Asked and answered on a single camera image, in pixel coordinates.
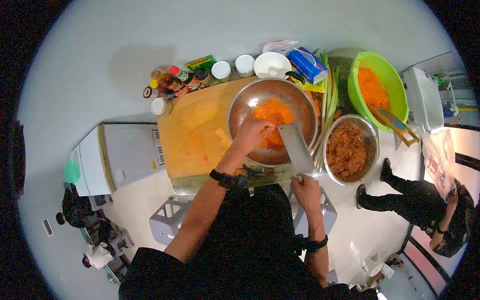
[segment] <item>wooden cutting board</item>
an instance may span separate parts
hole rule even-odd
[[[210,173],[230,147],[227,113],[235,94],[257,76],[217,84],[175,98],[158,132],[168,177]]]

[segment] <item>refrigerator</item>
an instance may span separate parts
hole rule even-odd
[[[165,169],[156,124],[100,124],[70,153],[79,196],[111,194]]]

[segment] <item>hand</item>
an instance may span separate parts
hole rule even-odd
[[[446,213],[449,216],[453,216],[456,210],[456,205],[458,204],[458,193],[457,192],[449,193],[447,195],[447,201],[448,201],[448,204],[447,204]]]
[[[266,120],[245,119],[239,132],[233,139],[231,148],[243,156],[255,150],[260,143],[275,130],[275,126]]]
[[[291,177],[295,194],[299,204],[305,209],[307,217],[322,216],[322,201],[320,195],[320,184],[310,176],[303,175],[303,185],[300,185],[295,176]]]

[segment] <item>metal bowl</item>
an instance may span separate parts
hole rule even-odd
[[[365,144],[365,151],[367,152],[367,159],[363,168],[355,174],[348,176],[347,178],[337,178],[330,170],[330,166],[327,163],[327,142],[330,138],[332,131],[340,124],[349,123],[358,129],[360,129]],[[341,185],[352,185],[360,183],[370,172],[372,166],[378,160],[380,154],[380,147],[378,141],[378,132],[364,117],[359,115],[345,115],[338,118],[326,132],[327,139],[324,142],[324,164],[328,175],[337,183]]]
[[[227,130],[231,140],[235,138],[240,125],[252,110],[271,97],[290,105],[300,125],[305,142],[310,149],[317,135],[318,120],[313,103],[296,84],[279,78],[261,78],[244,86],[233,98],[227,115]],[[290,163],[287,150],[258,148],[247,158],[263,167],[279,167]]]

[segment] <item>sandal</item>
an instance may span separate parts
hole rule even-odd
[[[384,165],[382,166],[382,172],[380,173],[380,181],[387,181],[390,176],[392,176],[392,168],[390,167],[390,159],[385,158],[384,159]]]
[[[367,188],[365,187],[365,184],[359,185],[359,187],[357,188],[357,192],[355,193],[355,206],[357,207],[357,209],[362,209],[361,205],[359,204],[359,197],[366,192]]]

